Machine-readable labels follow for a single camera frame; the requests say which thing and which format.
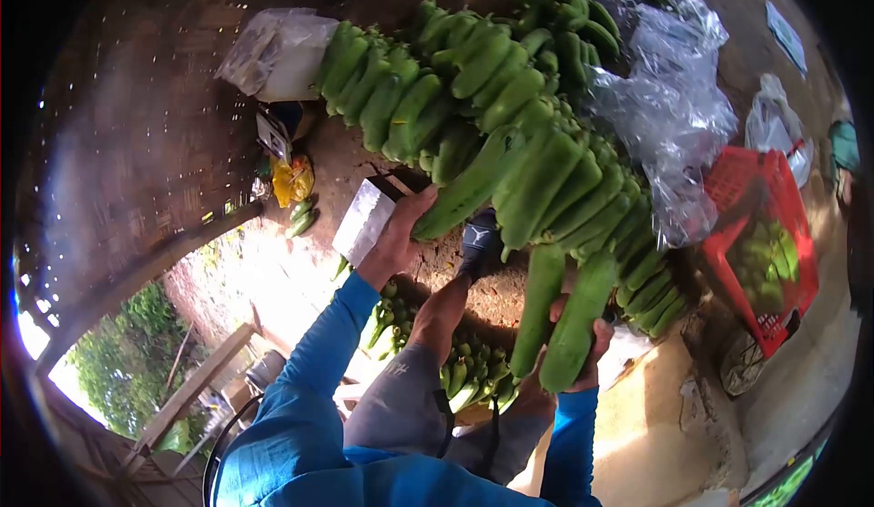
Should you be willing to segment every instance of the white plastic bag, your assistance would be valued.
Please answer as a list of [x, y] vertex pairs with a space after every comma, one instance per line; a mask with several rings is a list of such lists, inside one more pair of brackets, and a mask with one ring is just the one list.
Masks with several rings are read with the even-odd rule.
[[318, 99], [311, 88], [339, 22], [312, 8], [270, 8], [255, 14], [216, 71], [259, 101]]
[[615, 324], [610, 347], [598, 360], [598, 383], [600, 391], [613, 387], [629, 360], [646, 355], [653, 348], [650, 337], [643, 333], [635, 335], [626, 325]]
[[761, 89], [752, 98], [744, 144], [758, 152], [774, 149], [786, 154], [795, 184], [801, 188], [808, 182], [814, 157], [813, 141], [804, 139], [802, 121], [789, 107], [780, 79], [765, 73], [759, 82]]

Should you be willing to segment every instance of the gray pants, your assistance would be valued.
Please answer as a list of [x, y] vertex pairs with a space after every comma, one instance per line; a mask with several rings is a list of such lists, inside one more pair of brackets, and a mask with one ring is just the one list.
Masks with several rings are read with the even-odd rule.
[[[399, 454], [437, 456], [446, 421], [433, 392], [440, 390], [437, 356], [422, 345], [409, 345], [388, 363], [344, 426], [344, 447], [370, 447]], [[525, 469], [531, 452], [552, 423], [532, 414], [501, 414], [500, 442], [489, 475], [506, 484]], [[443, 459], [472, 470], [482, 461], [492, 434], [491, 422], [464, 427]]]

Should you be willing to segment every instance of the person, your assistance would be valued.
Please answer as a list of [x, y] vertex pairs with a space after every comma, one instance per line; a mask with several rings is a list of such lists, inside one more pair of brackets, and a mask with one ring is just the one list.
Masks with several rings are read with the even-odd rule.
[[[613, 335], [604, 320], [596, 320], [593, 348], [568, 392], [555, 399], [540, 390], [537, 376], [522, 381], [498, 420], [497, 444], [489, 445], [489, 425], [458, 437], [445, 433], [439, 369], [467, 291], [500, 247], [491, 210], [466, 225], [458, 274], [422, 305], [406, 347], [341, 422], [332, 395], [379, 291], [419, 252], [410, 232], [436, 195], [432, 185], [399, 200], [374, 248], [268, 386], [254, 423], [227, 447], [211, 491], [214, 505], [600, 505], [591, 481], [595, 363]], [[552, 305], [552, 322], [563, 307], [564, 297]], [[506, 488], [553, 421], [540, 497]], [[489, 446], [492, 456], [483, 452]]]

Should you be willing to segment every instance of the yellow plastic bag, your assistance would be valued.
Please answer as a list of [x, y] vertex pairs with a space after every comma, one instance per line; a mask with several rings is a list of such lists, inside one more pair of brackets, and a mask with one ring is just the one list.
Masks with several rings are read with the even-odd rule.
[[273, 171], [274, 194], [279, 207], [288, 207], [292, 201], [299, 202], [313, 191], [315, 175], [307, 157], [295, 156], [291, 164], [270, 157], [270, 169]]

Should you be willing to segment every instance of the puma logo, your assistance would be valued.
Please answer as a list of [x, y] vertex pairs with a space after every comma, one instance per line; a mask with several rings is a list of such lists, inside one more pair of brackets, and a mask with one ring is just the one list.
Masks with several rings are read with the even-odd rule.
[[486, 229], [480, 230], [477, 227], [474, 227], [473, 225], [470, 225], [470, 229], [474, 231], [474, 234], [476, 234], [476, 238], [474, 239], [474, 244], [479, 243], [480, 238], [482, 238], [483, 236], [485, 236], [488, 233], [488, 230], [486, 230]]

